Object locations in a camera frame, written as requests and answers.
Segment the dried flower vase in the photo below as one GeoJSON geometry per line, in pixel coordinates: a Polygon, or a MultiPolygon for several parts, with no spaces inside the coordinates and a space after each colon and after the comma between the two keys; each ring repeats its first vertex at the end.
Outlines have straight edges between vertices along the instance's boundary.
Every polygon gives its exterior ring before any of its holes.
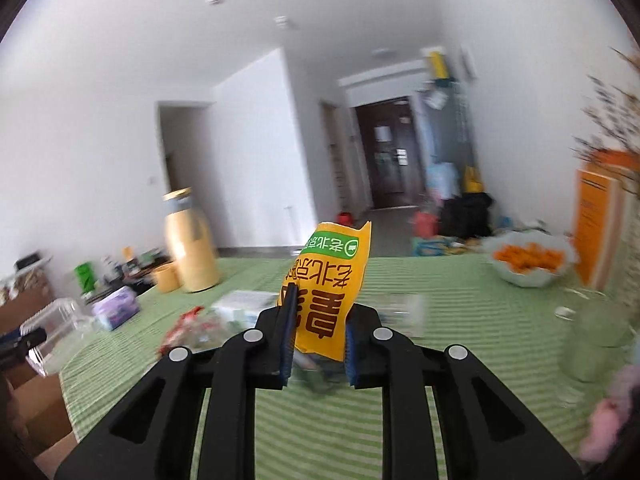
{"type": "Polygon", "coordinates": [[[624,89],[590,74],[593,98],[582,108],[598,132],[578,136],[576,156],[622,179],[631,195],[629,226],[623,228],[622,262],[608,290],[631,314],[639,314],[639,88],[624,89]]]}

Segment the green glass cup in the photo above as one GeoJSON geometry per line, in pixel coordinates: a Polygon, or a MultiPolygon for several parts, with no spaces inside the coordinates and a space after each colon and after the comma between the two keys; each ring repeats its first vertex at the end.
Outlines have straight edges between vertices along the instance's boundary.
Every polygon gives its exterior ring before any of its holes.
{"type": "Polygon", "coordinates": [[[602,379],[631,338],[629,312],[603,292],[587,290],[578,301],[560,359],[560,370],[582,384],[602,379]]]}

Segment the orange book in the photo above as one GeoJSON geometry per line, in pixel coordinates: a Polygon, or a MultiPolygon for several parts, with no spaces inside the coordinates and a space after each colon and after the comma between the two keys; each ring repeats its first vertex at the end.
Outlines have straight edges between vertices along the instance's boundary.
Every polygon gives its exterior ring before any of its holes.
{"type": "Polygon", "coordinates": [[[574,246],[582,284],[603,290],[612,283],[622,262],[630,204],[631,195],[623,189],[621,178],[586,162],[577,170],[574,246]]]}

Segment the yellow thermos jug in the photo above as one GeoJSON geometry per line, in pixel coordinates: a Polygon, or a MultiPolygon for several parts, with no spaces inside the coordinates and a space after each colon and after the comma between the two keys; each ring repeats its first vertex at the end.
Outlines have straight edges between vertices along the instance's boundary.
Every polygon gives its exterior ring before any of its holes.
{"type": "Polygon", "coordinates": [[[201,292],[220,282],[217,254],[204,214],[194,206],[192,190],[164,195],[165,237],[178,278],[187,292],[201,292]]]}

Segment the clear plastic container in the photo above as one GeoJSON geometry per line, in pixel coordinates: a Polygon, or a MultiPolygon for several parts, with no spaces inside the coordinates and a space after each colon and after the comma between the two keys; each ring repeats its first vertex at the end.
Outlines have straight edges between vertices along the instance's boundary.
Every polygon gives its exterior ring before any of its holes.
{"type": "Polygon", "coordinates": [[[73,298],[53,300],[20,326],[21,335],[37,328],[42,328],[47,338],[29,350],[26,361],[42,377],[58,374],[94,335],[93,318],[85,315],[73,298]]]}

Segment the yellow round cup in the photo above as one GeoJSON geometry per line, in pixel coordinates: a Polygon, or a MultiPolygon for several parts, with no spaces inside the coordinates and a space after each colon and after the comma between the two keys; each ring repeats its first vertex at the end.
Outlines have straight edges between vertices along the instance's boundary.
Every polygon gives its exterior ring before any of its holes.
{"type": "Polygon", "coordinates": [[[157,266],[152,271],[152,278],[155,287],[162,294],[174,292],[181,287],[180,278],[178,277],[175,263],[168,262],[157,266]]]}

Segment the red white snack wrapper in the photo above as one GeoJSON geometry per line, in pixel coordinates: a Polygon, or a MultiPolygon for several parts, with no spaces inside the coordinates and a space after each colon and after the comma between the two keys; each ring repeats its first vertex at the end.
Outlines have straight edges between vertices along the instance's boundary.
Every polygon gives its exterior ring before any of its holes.
{"type": "Polygon", "coordinates": [[[167,356],[177,347],[186,347],[192,352],[216,348],[223,334],[219,316],[213,310],[198,306],[179,316],[164,336],[157,354],[167,356]]]}

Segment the grey refrigerator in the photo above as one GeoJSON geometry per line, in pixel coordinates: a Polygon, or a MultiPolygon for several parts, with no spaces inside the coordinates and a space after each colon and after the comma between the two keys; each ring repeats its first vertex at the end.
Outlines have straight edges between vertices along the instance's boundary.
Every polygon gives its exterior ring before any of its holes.
{"type": "Polygon", "coordinates": [[[434,79],[422,94],[431,133],[431,159],[437,171],[451,179],[452,190],[464,192],[464,175],[475,165],[469,104],[459,81],[434,79]]]}

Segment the yellow snack bag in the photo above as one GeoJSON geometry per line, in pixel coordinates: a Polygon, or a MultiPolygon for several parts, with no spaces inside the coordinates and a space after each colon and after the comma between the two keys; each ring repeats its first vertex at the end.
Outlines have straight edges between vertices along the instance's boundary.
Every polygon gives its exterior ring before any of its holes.
{"type": "Polygon", "coordinates": [[[372,224],[361,228],[322,222],[285,275],[298,288],[295,349],[336,362],[345,359],[346,318],[355,303],[370,254],[372,224]]]}

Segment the purple tissue box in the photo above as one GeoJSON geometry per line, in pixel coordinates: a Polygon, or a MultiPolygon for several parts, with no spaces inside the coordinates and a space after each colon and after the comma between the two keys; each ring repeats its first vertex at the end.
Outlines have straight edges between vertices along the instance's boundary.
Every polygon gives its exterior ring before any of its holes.
{"type": "Polygon", "coordinates": [[[122,286],[96,302],[92,314],[98,323],[112,332],[140,311],[137,294],[128,286],[122,286]]]}

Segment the pink cloth rag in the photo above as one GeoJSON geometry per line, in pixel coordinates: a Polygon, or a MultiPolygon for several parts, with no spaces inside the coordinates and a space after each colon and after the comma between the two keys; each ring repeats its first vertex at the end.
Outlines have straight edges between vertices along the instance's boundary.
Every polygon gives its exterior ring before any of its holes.
{"type": "Polygon", "coordinates": [[[588,464],[603,463],[630,422],[634,394],[639,392],[639,367],[626,365],[612,379],[605,397],[590,416],[590,429],[578,448],[578,458],[588,464]]]}

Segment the bowl of orange snacks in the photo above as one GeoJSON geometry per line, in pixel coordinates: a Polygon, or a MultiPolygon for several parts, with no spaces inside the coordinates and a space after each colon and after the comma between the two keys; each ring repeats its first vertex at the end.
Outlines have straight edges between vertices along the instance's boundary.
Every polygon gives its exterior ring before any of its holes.
{"type": "Polygon", "coordinates": [[[578,263],[572,243],[538,230],[484,238],[482,249],[498,277],[521,288],[541,288],[578,263]]]}

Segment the cluttered side table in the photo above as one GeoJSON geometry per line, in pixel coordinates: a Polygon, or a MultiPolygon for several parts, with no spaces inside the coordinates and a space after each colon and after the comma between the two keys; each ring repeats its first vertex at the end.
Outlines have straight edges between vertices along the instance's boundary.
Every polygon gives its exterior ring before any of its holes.
{"type": "Polygon", "coordinates": [[[122,260],[104,256],[97,266],[90,261],[81,263],[74,274],[82,301],[93,304],[122,287],[130,288],[136,295],[144,294],[154,286],[153,272],[168,262],[168,255],[161,249],[154,248],[137,256],[126,247],[122,260]]]}

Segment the white blue tissue pack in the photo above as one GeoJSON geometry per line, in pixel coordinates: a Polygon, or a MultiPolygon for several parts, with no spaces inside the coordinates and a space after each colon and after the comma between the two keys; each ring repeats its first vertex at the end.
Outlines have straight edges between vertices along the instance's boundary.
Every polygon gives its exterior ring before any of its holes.
{"type": "Polygon", "coordinates": [[[230,330],[248,330],[255,327],[262,311],[274,307],[277,300],[275,292],[234,290],[215,301],[210,308],[230,330]]]}

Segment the brown cardboard trash box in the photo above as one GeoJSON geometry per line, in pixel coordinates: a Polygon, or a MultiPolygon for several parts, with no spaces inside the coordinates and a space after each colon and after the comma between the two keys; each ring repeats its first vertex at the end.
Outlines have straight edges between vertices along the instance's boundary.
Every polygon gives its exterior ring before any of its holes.
{"type": "MultiPolygon", "coordinates": [[[[1,307],[1,335],[20,332],[23,322],[54,299],[49,285],[20,292],[1,307]]],[[[41,453],[66,455],[76,444],[68,419],[58,376],[39,376],[27,363],[7,373],[17,402],[17,431],[31,456],[41,453]]]]}

